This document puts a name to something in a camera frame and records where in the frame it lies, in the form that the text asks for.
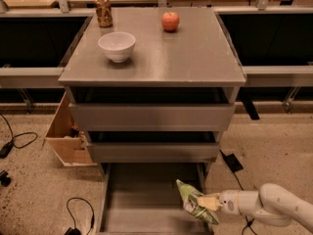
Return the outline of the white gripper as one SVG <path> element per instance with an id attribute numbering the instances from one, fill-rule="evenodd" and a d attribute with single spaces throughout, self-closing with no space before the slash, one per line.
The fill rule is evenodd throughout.
<path id="1" fill-rule="evenodd" d="M 227 214 L 238 214 L 238 193 L 238 190 L 226 190 L 221 194 L 203 195 L 197 197 L 197 203 L 211 211 L 218 211 L 221 208 Z"/>

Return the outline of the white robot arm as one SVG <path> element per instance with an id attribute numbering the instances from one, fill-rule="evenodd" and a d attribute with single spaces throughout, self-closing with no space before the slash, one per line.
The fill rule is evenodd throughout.
<path id="1" fill-rule="evenodd" d="M 257 191 L 225 190 L 197 197 L 197 203 L 211 211 L 247 215 L 277 227 L 295 220 L 313 233 L 313 205 L 277 184 L 263 184 Z"/>

